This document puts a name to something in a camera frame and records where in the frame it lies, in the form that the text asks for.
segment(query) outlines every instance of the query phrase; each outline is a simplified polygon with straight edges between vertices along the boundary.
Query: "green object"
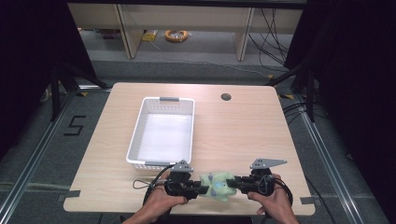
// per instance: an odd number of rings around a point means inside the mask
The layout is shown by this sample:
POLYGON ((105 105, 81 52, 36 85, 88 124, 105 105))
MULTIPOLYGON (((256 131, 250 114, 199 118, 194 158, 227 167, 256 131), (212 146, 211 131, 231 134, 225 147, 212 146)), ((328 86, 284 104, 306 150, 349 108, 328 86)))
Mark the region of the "green object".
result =
POLYGON ((229 195, 235 195, 236 189, 227 186, 226 179, 235 179, 228 172, 210 173, 209 175, 200 175, 201 185, 209 186, 206 194, 200 194, 203 197, 209 197, 218 201, 228 202, 229 195))

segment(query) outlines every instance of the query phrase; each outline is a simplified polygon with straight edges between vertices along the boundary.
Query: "white basket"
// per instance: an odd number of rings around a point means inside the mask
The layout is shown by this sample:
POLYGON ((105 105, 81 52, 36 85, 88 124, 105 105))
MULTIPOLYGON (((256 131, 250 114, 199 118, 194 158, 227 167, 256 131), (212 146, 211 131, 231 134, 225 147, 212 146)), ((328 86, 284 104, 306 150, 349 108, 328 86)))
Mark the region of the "white basket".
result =
POLYGON ((194 106, 190 98, 144 98, 126 160, 136 170, 190 163, 194 106))

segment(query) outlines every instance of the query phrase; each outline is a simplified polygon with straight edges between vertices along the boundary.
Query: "floor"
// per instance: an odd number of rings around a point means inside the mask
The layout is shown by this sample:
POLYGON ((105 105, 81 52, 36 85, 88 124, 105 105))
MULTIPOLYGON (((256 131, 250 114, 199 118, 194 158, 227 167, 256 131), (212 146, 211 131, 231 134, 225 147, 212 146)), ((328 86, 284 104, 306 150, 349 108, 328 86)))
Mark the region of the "floor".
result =
MULTIPOLYGON (((186 41, 170 43, 164 40, 164 31, 159 31, 153 43, 144 42, 140 45, 132 60, 127 58, 120 39, 103 39, 95 31, 85 30, 80 34, 97 75, 105 82, 131 78, 125 71, 129 69, 128 64, 132 63, 141 66, 142 73, 147 71, 148 75, 158 70, 193 67, 219 73, 229 71, 238 76, 254 75, 267 80, 286 71, 274 59, 260 55, 252 40, 247 43, 244 61, 238 62, 234 54, 233 34, 228 33, 190 32, 186 41), (157 64, 156 70, 151 70, 153 68, 148 64, 157 64)), ((279 35, 277 38, 287 48, 292 35, 279 35)), ((260 34, 252 34, 252 39, 262 44, 260 34)), ((270 42, 276 45, 273 38, 270 42)), ((278 49, 271 46, 264 48, 282 61, 278 49)), ((304 99, 304 95, 288 98, 291 82, 292 78, 276 87, 283 107, 304 99)), ((79 80, 79 83, 90 84, 84 80, 79 80)), ((71 97, 73 99, 67 105, 62 120, 55 124, 56 131, 53 134, 48 133, 51 103, 43 102, 27 125, 21 141, 0 162, 2 201, 10 197, 9 193, 15 187, 14 183, 19 182, 21 174, 27 170, 32 173, 26 188, 21 189, 24 193, 17 198, 18 203, 11 207, 11 215, 3 219, 2 223, 115 223, 117 220, 120 214, 67 213, 63 210, 63 196, 73 181, 108 96, 108 91, 87 92, 89 97, 71 97), (66 137, 65 133, 74 131, 69 128, 69 124, 75 115, 89 115, 78 121, 83 122, 84 132, 78 137, 66 137), (48 143, 41 141, 43 135, 50 136, 48 143), (25 168, 28 162, 32 162, 31 156, 40 148, 44 150, 36 157, 37 167, 33 170, 25 168)), ((67 97, 63 96, 64 102, 68 102, 67 97)), ((315 105, 315 123, 310 123, 302 110, 304 108, 294 108, 285 114, 307 181, 313 184, 310 185, 311 193, 316 199, 317 212, 312 217, 298 217, 301 223, 389 223, 353 160, 346 156, 347 149, 331 121, 326 118, 325 108, 315 105)), ((252 217, 252 221, 262 223, 262 217, 252 217)))

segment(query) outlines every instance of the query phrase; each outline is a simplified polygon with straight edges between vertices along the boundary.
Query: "hand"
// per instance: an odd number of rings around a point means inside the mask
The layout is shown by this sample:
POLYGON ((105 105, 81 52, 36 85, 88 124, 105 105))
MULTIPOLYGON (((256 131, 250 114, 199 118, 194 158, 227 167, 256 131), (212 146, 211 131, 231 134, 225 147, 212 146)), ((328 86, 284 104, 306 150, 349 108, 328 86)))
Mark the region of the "hand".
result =
MULTIPOLYGON (((280 175, 273 175, 275 178, 280 179, 280 175)), ((262 205, 262 207, 257 210, 257 215, 266 212, 271 217, 273 217, 277 223, 299 223, 293 211, 291 210, 288 195, 278 184, 274 185, 274 193, 269 197, 260 195, 256 192, 249 192, 247 197, 250 200, 256 201, 262 205)))
POLYGON ((146 224, 155 222, 158 217, 167 212, 178 204, 185 204, 188 200, 183 196, 170 196, 166 193, 163 186, 155 187, 146 203, 132 217, 128 218, 123 224, 146 224))

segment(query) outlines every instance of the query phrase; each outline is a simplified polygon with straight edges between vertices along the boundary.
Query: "metal frame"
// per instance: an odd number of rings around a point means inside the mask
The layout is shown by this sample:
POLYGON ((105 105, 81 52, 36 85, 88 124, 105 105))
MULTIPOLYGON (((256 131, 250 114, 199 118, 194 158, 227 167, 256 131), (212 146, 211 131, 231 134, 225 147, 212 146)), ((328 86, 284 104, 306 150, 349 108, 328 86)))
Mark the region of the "metal frame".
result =
MULTIPOLYGON (((295 99, 297 103, 304 102, 299 94, 295 95, 295 99)), ((359 212, 358 206, 356 205, 355 200, 352 198, 352 195, 350 194, 349 189, 347 188, 347 185, 345 184, 340 173, 338 173, 338 169, 319 134, 315 122, 312 122, 306 113, 303 113, 302 116, 306 129, 308 130, 309 135, 311 136, 321 158, 321 161, 327 171, 327 174, 332 181, 332 186, 334 187, 335 192, 341 201, 341 205, 343 205, 344 210, 346 211, 346 216, 348 217, 349 222, 364 223, 361 218, 361 213, 359 212)))

